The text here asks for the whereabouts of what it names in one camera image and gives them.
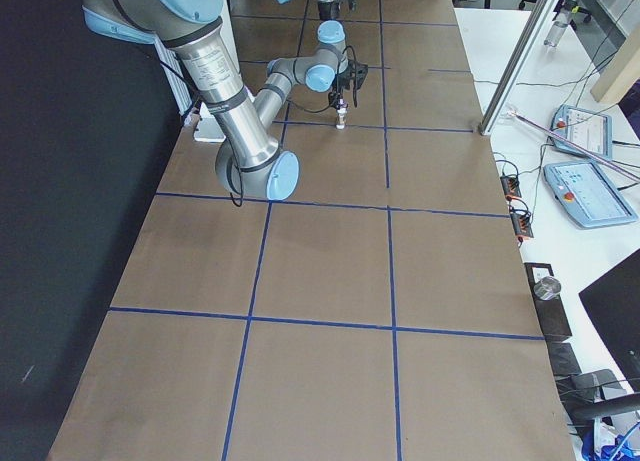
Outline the blue teach pendant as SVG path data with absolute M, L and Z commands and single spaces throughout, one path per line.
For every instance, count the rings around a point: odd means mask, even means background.
M 611 159 L 612 124 L 608 114 L 563 104 L 554 114 L 551 130 L 585 150 Z
M 617 226 L 638 220 L 616 186 L 591 161 L 547 164 L 543 174 L 556 200 L 581 228 Z

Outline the near blue teach pendant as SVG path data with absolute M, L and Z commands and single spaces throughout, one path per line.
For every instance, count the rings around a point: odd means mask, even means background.
M 543 174 L 556 200 L 581 228 L 617 226 L 638 220 L 616 186 L 591 161 L 547 164 Z

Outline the brass PPR valve white ends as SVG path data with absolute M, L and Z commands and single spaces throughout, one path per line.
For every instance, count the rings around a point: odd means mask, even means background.
M 335 126 L 339 130 L 346 127 L 346 117 L 348 113 L 348 103 L 343 99 L 339 99 L 336 105 L 336 123 Z

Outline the orange black connector block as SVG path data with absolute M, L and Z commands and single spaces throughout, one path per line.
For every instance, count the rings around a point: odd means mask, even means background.
M 532 212 L 522 199 L 519 178 L 515 174 L 501 175 L 500 183 L 517 242 L 522 244 L 533 239 Z

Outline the clear water bottle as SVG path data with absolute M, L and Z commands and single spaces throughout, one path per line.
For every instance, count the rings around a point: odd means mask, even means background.
M 544 46 L 551 48 L 558 46 L 566 29 L 570 26 L 574 16 L 577 14 L 578 9 L 578 0 L 564 0 L 543 41 Z

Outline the black box on desk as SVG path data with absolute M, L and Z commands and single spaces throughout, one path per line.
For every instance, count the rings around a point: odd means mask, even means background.
M 560 295 L 550 300 L 540 300 L 534 294 L 534 285 L 546 276 L 554 276 L 550 264 L 525 262 L 525 271 L 533 298 L 538 322 L 547 341 L 563 342 L 572 336 Z

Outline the black monitor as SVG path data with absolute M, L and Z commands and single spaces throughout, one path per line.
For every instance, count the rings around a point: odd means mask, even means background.
M 584 288 L 579 297 L 623 377 L 639 391 L 639 251 Z

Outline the far blue teach pendant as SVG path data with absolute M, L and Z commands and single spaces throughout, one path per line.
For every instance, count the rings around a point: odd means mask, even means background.
M 612 124 L 608 114 L 563 104 L 554 114 L 551 130 L 585 150 L 611 159 Z

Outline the metal cup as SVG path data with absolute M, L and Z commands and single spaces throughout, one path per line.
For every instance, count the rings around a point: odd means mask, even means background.
M 533 286 L 534 296 L 541 301 L 548 301 L 557 297 L 562 289 L 558 279 L 553 276 L 540 278 Z

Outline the aluminium frame post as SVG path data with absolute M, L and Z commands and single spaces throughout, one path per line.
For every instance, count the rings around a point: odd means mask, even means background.
M 499 116 L 506 107 L 512 90 L 516 87 L 516 82 L 533 45 L 545 25 L 547 17 L 554 10 L 558 1 L 537 0 L 479 124 L 478 129 L 481 135 L 489 136 L 492 133 Z

